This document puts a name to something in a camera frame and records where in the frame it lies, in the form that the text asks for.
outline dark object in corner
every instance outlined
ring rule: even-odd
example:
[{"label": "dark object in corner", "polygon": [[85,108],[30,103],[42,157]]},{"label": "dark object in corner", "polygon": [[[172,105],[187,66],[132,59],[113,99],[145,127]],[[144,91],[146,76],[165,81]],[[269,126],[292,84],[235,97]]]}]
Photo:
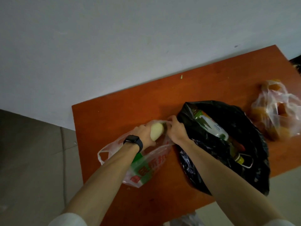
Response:
[{"label": "dark object in corner", "polygon": [[[229,136],[244,146],[245,153],[254,159],[253,166],[250,169],[234,161],[230,155],[230,145],[227,141],[210,134],[201,127],[191,111],[191,108],[195,106],[203,110]],[[268,146],[263,135],[239,107],[219,101],[186,102],[177,118],[179,122],[184,123],[189,138],[194,140],[199,147],[231,168],[262,194],[266,196],[269,194],[270,167]],[[183,170],[192,185],[198,190],[210,194],[188,155],[182,148],[179,146],[178,148]]]},{"label": "dark object in corner", "polygon": [[294,68],[296,68],[296,70],[301,75],[301,55],[299,55],[298,57],[296,57],[294,59],[291,59],[290,62],[292,63]]}]

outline smartwatch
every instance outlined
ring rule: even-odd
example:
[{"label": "smartwatch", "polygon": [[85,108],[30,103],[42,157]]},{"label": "smartwatch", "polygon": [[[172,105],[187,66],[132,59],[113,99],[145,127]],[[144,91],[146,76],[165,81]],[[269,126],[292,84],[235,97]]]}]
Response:
[{"label": "smartwatch", "polygon": [[141,152],[142,148],[143,148],[143,143],[140,140],[140,138],[138,136],[134,136],[134,135],[129,135],[128,137],[126,137],[126,139],[123,141],[123,144],[125,142],[130,142],[130,143],[136,143],[139,146],[139,152]]}]

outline wooden table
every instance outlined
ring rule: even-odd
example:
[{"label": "wooden table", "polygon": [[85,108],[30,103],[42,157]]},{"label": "wooden table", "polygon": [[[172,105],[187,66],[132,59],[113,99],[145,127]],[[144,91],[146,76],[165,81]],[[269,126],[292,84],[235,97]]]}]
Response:
[{"label": "wooden table", "polygon": [[[249,110],[267,79],[280,79],[301,98],[301,77],[271,46],[72,106],[84,182],[100,167],[97,152],[135,126],[177,114],[184,102],[219,100]],[[301,165],[300,137],[271,142],[269,151],[271,176]],[[121,186],[102,225],[157,226],[213,201],[190,186],[174,150],[147,184]]]}]

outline right hand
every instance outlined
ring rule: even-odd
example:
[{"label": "right hand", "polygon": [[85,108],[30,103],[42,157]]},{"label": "right hand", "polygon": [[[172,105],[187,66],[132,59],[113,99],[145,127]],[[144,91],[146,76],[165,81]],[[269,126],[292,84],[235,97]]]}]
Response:
[{"label": "right hand", "polygon": [[175,143],[180,145],[185,141],[189,141],[185,126],[180,123],[175,115],[168,118],[172,123],[166,122],[167,125],[167,135]]}]

